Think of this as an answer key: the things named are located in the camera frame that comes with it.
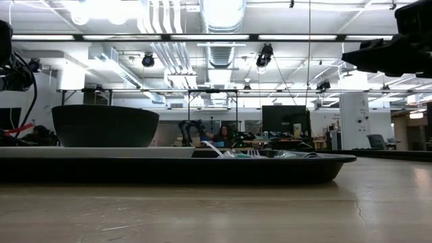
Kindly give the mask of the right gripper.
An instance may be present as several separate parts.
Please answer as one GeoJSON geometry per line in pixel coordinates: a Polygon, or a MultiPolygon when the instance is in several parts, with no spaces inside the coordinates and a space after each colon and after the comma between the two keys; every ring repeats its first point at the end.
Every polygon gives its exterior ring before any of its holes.
{"type": "Polygon", "coordinates": [[[358,71],[368,73],[384,73],[386,76],[402,76],[414,74],[417,78],[431,78],[431,31],[408,31],[391,36],[390,39],[373,38],[364,40],[359,46],[360,50],[351,51],[342,55],[342,61],[356,67],[358,71]],[[390,61],[369,49],[398,50],[404,42],[408,45],[405,56],[406,63],[403,71],[390,61]]]}

